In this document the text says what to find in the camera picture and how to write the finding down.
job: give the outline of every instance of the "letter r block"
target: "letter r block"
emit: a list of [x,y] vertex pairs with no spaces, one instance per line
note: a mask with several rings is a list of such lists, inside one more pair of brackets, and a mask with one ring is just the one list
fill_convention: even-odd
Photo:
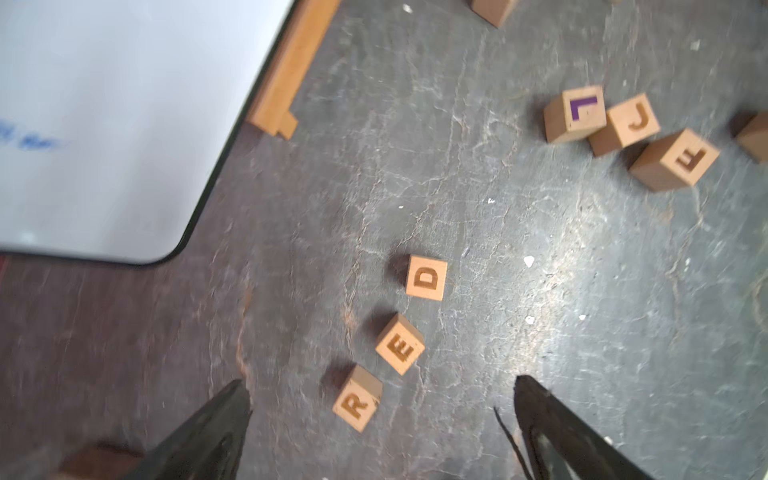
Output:
[[544,109],[547,141],[559,144],[581,140],[606,125],[601,86],[566,90]]
[[424,336],[397,313],[376,339],[376,352],[402,375],[424,352]]
[[720,151],[686,128],[648,145],[629,171],[654,192],[691,187]]
[[355,365],[344,382],[339,398],[333,404],[333,413],[344,419],[355,430],[362,432],[382,399],[382,383],[360,365]]
[[589,137],[595,157],[629,147],[661,130],[646,94],[609,108],[606,115],[607,127]]
[[442,260],[411,255],[406,293],[410,296],[442,301],[447,272],[448,264]]

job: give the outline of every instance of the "wooden strip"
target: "wooden strip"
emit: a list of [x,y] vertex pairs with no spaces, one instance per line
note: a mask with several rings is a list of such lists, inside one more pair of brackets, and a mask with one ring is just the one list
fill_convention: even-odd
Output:
[[341,0],[298,0],[247,121],[270,135],[290,138],[296,119],[288,112]]

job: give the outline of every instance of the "letter l block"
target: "letter l block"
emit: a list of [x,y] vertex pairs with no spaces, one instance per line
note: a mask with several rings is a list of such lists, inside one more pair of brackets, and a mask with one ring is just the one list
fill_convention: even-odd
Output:
[[333,404],[333,413],[362,432],[382,399],[382,383],[360,365],[355,365]]
[[402,375],[424,352],[424,336],[397,313],[376,339],[376,352]]
[[544,126],[551,144],[581,140],[606,124],[603,88],[599,85],[566,90],[544,109]]

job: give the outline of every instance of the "letter e block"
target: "letter e block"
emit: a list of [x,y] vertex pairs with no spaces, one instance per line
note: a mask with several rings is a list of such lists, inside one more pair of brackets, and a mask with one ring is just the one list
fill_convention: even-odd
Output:
[[375,376],[360,365],[355,365],[341,388],[339,398],[333,404],[333,413],[362,432],[379,408],[382,388],[382,383]]
[[686,128],[648,145],[629,171],[655,192],[691,187],[719,155],[719,150]]
[[760,163],[768,162],[768,111],[758,114],[736,140]]
[[472,10],[499,28],[509,16],[518,0],[473,0]]
[[411,255],[406,293],[410,296],[442,301],[447,272],[448,264],[442,260]]
[[544,109],[547,141],[560,144],[581,140],[606,125],[601,86],[566,90]]
[[376,339],[376,352],[402,375],[424,352],[424,336],[397,313]]
[[620,150],[659,133],[659,121],[646,94],[609,108],[608,125],[589,137],[595,157]]

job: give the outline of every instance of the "wooden block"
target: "wooden block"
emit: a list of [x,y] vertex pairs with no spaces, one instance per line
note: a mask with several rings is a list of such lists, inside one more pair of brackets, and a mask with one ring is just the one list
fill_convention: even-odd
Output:
[[402,375],[424,352],[424,336],[397,313],[376,339],[376,352]]
[[290,140],[293,136],[293,132],[296,131],[296,126],[299,121],[289,111],[283,115],[283,120],[280,121],[280,129],[278,130],[283,138]]
[[247,121],[274,136],[293,134],[288,112],[341,0],[298,0]]
[[355,365],[344,382],[339,398],[333,404],[333,412],[362,432],[379,407],[382,399],[382,383],[360,365]]
[[472,10],[499,28],[517,3],[518,0],[473,0]]
[[690,187],[719,155],[719,150],[686,128],[648,145],[629,171],[656,192]]
[[88,446],[67,457],[51,480],[118,480],[141,461],[139,455],[102,446]]
[[607,126],[589,137],[595,157],[629,147],[661,131],[646,94],[609,108],[606,117]]
[[599,85],[566,90],[544,109],[551,144],[589,137],[606,123],[603,88]]
[[447,272],[447,262],[411,255],[406,293],[410,296],[442,301]]
[[753,118],[737,135],[736,140],[755,160],[768,162],[768,111]]

